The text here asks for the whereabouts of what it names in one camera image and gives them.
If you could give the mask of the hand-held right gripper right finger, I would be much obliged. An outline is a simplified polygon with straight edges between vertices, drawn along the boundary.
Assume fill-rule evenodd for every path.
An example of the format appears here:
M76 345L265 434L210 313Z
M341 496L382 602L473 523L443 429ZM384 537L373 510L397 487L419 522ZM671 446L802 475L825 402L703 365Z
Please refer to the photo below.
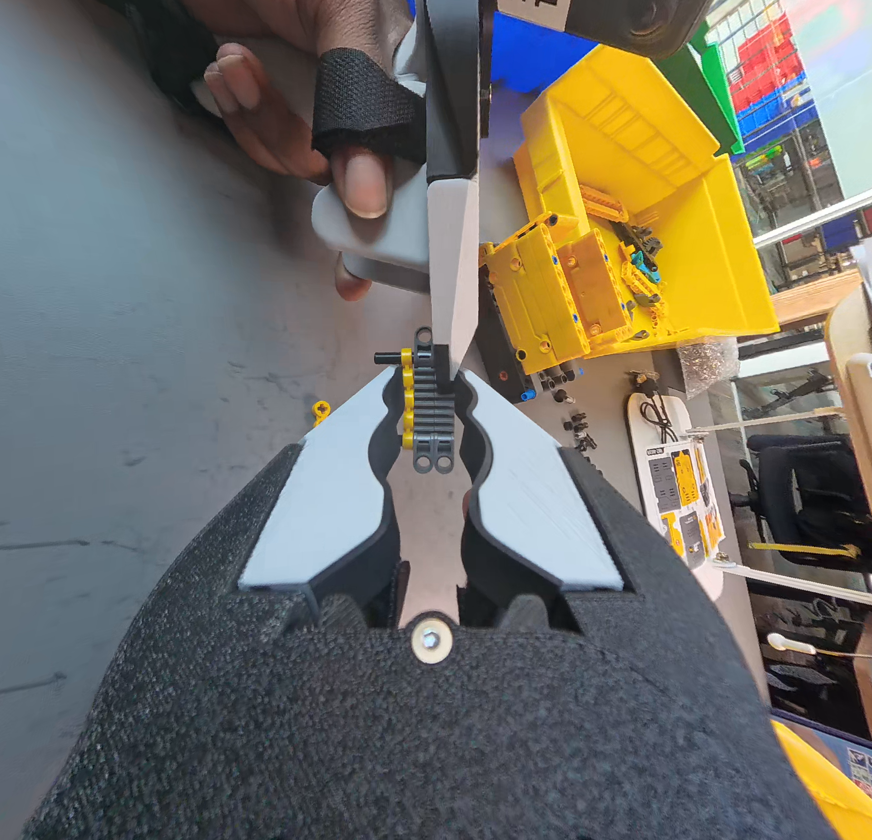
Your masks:
M624 579L575 483L565 448L470 370L455 378L471 480L461 537L460 624L579 629L569 596Z

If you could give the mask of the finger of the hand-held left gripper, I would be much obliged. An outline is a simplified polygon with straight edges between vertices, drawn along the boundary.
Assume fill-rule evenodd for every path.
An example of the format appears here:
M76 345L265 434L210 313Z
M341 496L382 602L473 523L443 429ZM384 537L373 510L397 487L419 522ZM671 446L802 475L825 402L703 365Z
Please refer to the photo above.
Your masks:
M342 254L344 269L355 278L420 294L430 293L430 277L426 271L387 263L370 257Z
M426 171L395 171L387 213L363 219L336 187L322 189L311 209L315 233L342 254L426 271L434 344L447 344L452 380L478 325L479 182L427 182Z

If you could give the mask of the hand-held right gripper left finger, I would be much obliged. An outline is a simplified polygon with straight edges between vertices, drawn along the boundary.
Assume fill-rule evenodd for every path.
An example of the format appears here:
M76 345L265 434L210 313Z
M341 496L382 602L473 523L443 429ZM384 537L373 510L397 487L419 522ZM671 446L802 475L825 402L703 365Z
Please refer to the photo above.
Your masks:
M346 596L369 626L398 626L402 561L388 475L401 415L401 371L386 368L302 438L239 591L301 596L315 618L327 598Z

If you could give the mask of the yellow black lego model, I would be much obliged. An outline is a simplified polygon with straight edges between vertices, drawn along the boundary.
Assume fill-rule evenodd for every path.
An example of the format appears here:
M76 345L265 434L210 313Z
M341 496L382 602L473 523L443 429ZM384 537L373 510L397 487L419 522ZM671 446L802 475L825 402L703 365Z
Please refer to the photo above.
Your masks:
M479 325L475 342L490 384L512 404L541 391L535 375L553 366L656 347L677 339L664 307L637 305L621 267L633 247L609 221L592 215L574 236L575 218L544 213L501 244L479 253Z

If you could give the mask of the yellow plastic bin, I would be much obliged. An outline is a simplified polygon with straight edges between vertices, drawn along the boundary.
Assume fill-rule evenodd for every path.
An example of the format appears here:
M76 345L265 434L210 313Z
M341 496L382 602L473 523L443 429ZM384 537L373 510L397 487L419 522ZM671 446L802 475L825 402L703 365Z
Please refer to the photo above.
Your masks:
M794 772L839 838L870 839L870 796L806 737L776 719L772 725Z
M706 338L779 330L730 159L649 59L598 45L544 89L520 117L515 169L530 221L573 217L571 241L598 232L627 333L580 315L589 358ZM628 227L651 229L660 302L648 308L622 274L629 259L610 220L585 208L583 188L616 201Z

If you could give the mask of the pile of small lego pins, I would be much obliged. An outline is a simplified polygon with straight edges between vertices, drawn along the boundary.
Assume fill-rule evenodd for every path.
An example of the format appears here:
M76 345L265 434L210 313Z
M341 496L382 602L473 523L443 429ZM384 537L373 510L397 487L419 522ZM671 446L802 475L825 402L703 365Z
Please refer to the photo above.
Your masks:
M535 378L541 391L557 406L561 428L571 438L573 449L592 464L591 454L597 450L597 443L575 392L575 383L582 374L577 368L561 365L540 371Z

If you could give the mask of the lego sticker sheet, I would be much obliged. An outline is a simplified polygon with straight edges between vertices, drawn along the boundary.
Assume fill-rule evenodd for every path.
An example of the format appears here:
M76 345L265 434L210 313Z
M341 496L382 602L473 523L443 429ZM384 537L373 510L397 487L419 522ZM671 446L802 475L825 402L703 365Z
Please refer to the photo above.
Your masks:
M649 447L638 465L649 523L690 571L700 571L725 537L702 441Z

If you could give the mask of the black lego beam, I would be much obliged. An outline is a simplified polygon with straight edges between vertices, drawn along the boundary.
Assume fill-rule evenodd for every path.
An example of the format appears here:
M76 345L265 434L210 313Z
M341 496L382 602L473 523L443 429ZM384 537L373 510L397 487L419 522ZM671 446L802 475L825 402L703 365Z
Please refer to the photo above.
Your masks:
M641 250L651 258L656 258L663 248L662 242L650 228L642 228L618 221L611 221L610 225L621 243L633 247L634 250Z

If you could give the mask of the yellow lego connector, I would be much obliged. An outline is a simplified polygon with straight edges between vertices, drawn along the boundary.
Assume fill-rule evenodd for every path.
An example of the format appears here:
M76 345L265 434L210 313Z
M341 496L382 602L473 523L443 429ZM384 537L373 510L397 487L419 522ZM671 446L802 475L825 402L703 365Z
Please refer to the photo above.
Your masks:
M660 310L664 307L662 292L658 283L652 282L631 260L621 265L621 277L629 289L634 302L645 308Z

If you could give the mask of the person's left hand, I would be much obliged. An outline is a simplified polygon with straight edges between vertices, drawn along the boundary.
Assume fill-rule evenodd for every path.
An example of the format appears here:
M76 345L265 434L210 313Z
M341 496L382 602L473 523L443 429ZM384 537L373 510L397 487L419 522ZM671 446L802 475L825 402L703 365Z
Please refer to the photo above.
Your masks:
M393 162L369 148L344 146L329 159L311 147L311 126L272 84L254 50L236 39L276 37L320 57L360 50L387 73L411 27L407 0L180 0L212 34L229 38L203 80L237 144L276 174L335 184L355 216L383 217L393 192Z

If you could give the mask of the blue plastic bin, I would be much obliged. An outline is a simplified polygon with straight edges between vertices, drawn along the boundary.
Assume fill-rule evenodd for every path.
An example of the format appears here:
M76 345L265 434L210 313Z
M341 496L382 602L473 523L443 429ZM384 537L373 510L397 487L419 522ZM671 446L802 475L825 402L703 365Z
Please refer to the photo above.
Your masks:
M496 0L490 81L517 93L539 93L596 41L564 31L572 0Z

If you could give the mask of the instruction booklet on stand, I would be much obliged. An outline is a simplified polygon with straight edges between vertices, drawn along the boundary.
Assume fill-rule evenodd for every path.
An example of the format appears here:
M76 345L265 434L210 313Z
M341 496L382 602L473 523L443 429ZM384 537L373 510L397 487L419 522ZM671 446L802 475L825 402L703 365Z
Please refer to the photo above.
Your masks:
M842 404L837 408L816 408L803 413L785 413L780 416L764 417L757 420L722 423L710 427L693 427L687 408L675 396L666 396L667 412L670 420L677 426L679 440L663 443L655 438L659 432L649 425L639 413L644 395L632 394L628 398L627 419L630 443L636 459L637 477L644 514L649 523L660 531L661 536L670 542L670 531L664 525L656 495L655 483L650 474L649 462L670 453L673 447L701 446L704 439L718 431L747 432L752 427L763 427L780 422L800 420L823 420L838 418L846 421L848 438L853 444L859 468L864 497L870 502L871 491L871 446L870 446L870 299L866 285L857 283L855 288L841 298L826 317L824 340L831 377ZM771 572L757 571L747 565L727 562L714 562L713 557L705 560L696 569L697 577L704 591L715 601L723 592L724 572L761 583L769 583L793 588L818 596L832 596L851 601L870 608L870 593L852 591L832 584L787 577Z

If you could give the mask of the clear bubble wrap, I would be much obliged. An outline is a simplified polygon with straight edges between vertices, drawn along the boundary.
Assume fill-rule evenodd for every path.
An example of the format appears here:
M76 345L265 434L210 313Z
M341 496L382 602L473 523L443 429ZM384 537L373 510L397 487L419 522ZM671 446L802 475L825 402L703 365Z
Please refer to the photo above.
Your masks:
M709 337L683 344L677 353L686 398L696 398L718 383L738 375L739 353L735 336Z

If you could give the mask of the black office chair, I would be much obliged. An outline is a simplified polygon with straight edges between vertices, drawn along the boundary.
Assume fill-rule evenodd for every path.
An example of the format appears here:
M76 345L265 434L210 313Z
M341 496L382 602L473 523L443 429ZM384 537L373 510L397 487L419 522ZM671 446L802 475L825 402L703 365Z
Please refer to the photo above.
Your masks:
M754 515L759 540L748 547L798 565L870 575L870 507L848 437L756 434L747 447L754 460L740 465L749 490L730 504Z

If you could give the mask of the green plastic bin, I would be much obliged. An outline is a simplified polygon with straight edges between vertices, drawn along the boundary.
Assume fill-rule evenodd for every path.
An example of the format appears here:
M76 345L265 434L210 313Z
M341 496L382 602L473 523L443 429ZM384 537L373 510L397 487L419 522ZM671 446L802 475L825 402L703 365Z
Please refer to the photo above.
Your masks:
M705 20L674 55L655 60L670 85L718 141L718 155L743 155L745 144L735 113L723 56L707 38Z

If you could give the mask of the stack of red crates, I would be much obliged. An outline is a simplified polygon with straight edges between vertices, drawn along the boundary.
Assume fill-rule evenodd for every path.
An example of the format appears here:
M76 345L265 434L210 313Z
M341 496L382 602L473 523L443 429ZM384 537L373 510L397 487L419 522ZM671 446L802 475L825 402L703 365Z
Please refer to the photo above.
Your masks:
M738 66L729 76L735 113L779 92L804 73L789 17L782 14L738 47Z

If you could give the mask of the stack of blue crates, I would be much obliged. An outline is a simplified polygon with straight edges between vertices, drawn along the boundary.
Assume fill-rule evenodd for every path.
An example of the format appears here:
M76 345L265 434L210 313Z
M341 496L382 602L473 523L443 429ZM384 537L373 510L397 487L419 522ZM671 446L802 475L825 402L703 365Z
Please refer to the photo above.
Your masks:
M737 112L739 131L745 144L766 134L777 137L817 117L818 112L810 96L788 99L778 93L769 93Z

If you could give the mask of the orange lego frame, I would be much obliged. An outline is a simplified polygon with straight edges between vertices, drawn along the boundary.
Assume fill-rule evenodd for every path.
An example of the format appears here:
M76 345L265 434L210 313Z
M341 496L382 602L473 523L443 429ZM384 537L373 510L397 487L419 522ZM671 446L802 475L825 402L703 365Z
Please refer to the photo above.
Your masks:
M588 215L605 219L612 223L627 224L629 213L616 197L587 184L579 183L583 206Z

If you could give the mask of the wooden post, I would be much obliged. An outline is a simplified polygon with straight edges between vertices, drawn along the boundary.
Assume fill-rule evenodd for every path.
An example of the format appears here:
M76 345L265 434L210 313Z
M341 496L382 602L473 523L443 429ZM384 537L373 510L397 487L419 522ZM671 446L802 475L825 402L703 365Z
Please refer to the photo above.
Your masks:
M772 303L780 330L787 331L825 321L838 303L860 287L862 282L861 272L854 268L774 294Z

